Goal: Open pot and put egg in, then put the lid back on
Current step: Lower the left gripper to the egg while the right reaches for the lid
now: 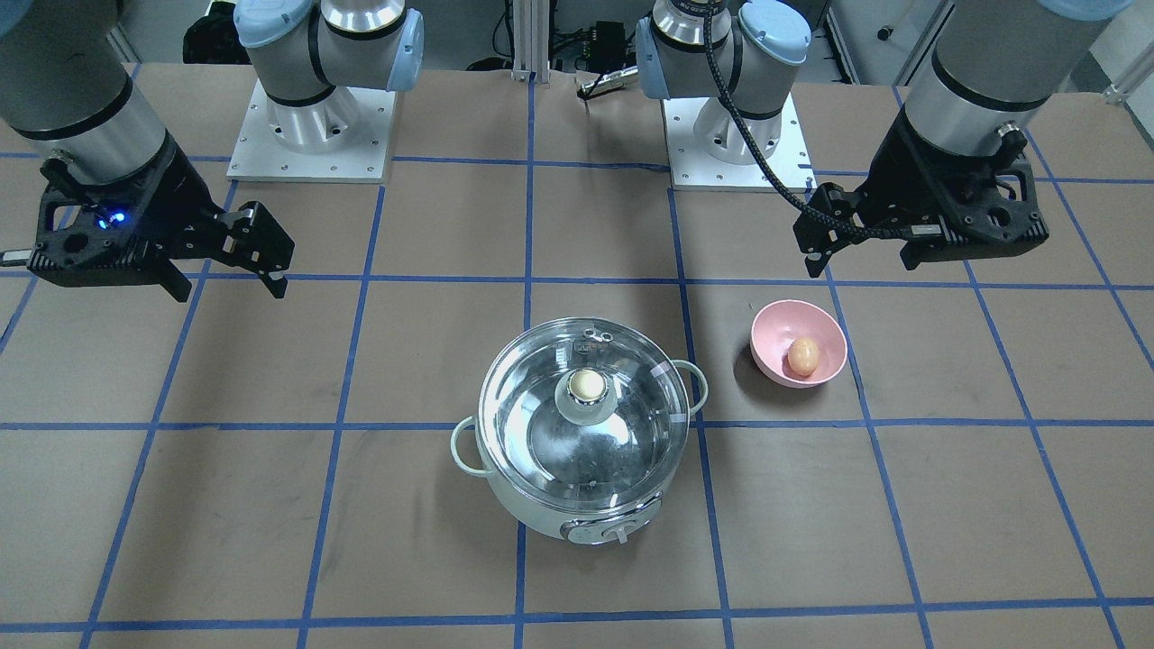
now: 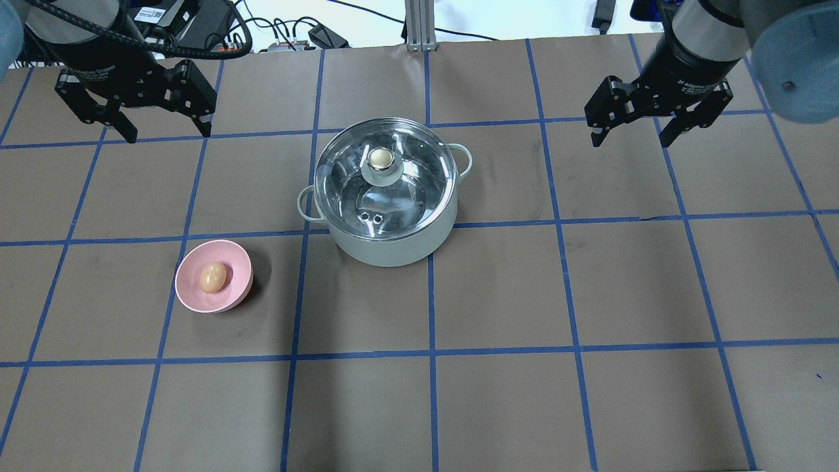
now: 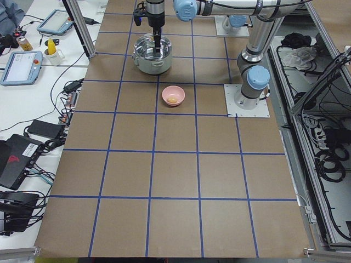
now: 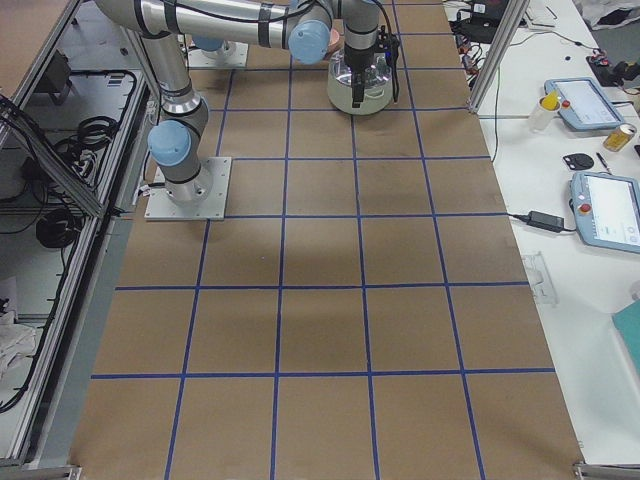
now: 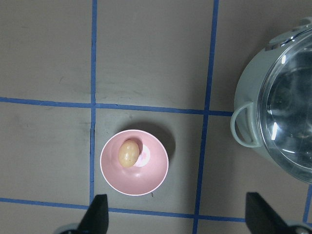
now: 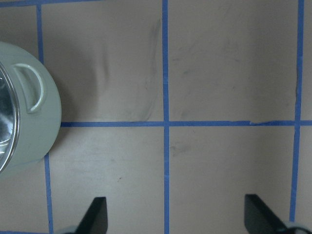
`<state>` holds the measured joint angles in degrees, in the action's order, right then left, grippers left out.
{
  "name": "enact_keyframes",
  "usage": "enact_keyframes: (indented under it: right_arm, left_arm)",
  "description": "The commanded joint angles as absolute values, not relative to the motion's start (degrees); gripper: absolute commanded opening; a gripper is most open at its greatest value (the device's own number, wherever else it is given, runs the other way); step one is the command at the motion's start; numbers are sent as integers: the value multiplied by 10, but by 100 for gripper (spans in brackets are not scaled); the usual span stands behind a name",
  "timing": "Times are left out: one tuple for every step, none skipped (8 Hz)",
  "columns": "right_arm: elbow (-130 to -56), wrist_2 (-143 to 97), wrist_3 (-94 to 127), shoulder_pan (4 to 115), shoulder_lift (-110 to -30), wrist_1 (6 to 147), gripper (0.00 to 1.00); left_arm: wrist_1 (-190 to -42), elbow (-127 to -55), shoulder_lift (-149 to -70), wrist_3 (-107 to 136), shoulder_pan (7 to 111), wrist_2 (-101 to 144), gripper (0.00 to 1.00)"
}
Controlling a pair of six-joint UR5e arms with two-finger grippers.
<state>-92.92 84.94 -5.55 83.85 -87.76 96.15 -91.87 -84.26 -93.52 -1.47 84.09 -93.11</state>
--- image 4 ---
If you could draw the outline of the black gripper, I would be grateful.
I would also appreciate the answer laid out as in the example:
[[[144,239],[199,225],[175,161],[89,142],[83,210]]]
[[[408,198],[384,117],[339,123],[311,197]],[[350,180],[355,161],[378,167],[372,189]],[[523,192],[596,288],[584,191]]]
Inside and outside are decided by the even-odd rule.
[[[375,47],[357,49],[344,46],[345,63],[351,72],[352,107],[359,108],[362,103],[362,73],[374,64]]]

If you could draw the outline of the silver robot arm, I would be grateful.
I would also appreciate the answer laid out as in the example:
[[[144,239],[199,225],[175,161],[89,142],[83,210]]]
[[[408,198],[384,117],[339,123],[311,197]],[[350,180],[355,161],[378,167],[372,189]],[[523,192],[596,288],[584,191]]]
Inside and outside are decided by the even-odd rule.
[[[372,1],[298,1],[288,6],[257,1],[100,1],[114,23],[140,35],[160,91],[161,120],[149,134],[149,149],[175,203],[196,203],[210,192],[212,177],[197,150],[208,121],[176,37],[281,48],[303,64],[327,53],[332,23],[343,22],[345,60],[355,106],[364,98],[364,74],[373,63],[379,25]]]
[[[281,48],[302,64],[328,53],[335,20],[344,27],[348,65],[363,70],[373,62],[379,7],[373,1],[178,1],[165,8],[167,26],[209,38]]]

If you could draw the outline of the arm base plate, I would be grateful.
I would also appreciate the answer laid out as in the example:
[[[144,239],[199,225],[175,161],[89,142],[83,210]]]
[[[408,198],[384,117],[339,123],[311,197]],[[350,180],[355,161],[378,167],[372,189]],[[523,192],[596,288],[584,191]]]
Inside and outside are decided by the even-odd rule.
[[[163,186],[151,190],[145,218],[150,221],[223,220],[231,168],[231,157],[207,157],[201,161],[195,179],[185,184],[166,184],[157,167],[154,181]]]
[[[190,70],[234,70],[245,69],[249,45],[226,42],[216,51],[207,51],[193,46],[187,54]]]

